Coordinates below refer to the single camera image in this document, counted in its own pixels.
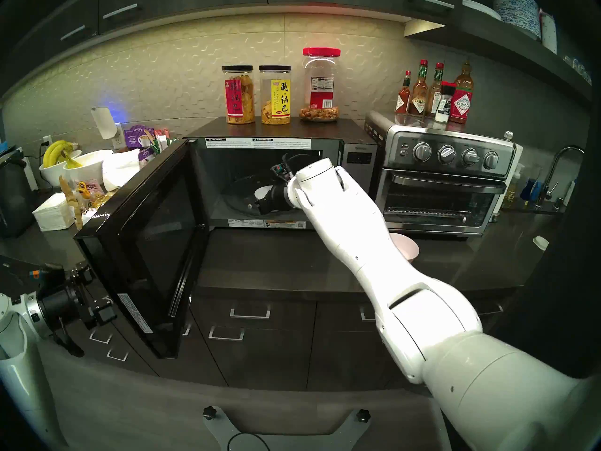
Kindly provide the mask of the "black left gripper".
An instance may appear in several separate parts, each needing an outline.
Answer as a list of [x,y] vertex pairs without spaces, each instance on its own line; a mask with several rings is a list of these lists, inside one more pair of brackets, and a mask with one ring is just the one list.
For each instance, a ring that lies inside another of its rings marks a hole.
[[43,282],[37,292],[39,307],[50,328],[82,322],[97,328],[117,319],[113,301],[87,262],[78,262],[70,271],[70,280]]

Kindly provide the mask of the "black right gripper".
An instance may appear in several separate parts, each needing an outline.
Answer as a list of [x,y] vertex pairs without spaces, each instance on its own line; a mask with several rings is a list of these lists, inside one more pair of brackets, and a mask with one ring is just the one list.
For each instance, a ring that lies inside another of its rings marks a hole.
[[259,212],[260,215],[287,212],[294,208],[288,197],[286,183],[259,187],[256,189],[256,200],[249,201],[247,206],[250,212]]

